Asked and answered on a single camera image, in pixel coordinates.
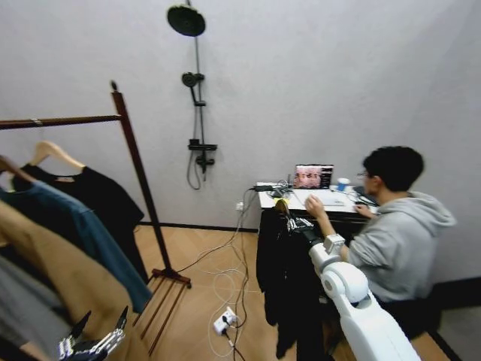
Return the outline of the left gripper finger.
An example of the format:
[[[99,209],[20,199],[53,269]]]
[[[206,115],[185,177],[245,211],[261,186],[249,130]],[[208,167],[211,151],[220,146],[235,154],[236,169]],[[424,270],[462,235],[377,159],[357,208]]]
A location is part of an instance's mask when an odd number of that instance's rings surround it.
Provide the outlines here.
[[[91,311],[88,311],[83,318],[78,321],[71,329],[70,333],[61,339],[58,343],[59,357],[70,357],[74,354],[74,346],[77,344],[78,338],[81,336],[83,329],[85,328]]]
[[[125,306],[113,331],[109,332],[91,348],[91,354],[110,354],[121,344],[126,336],[125,326],[128,311],[129,307]]]

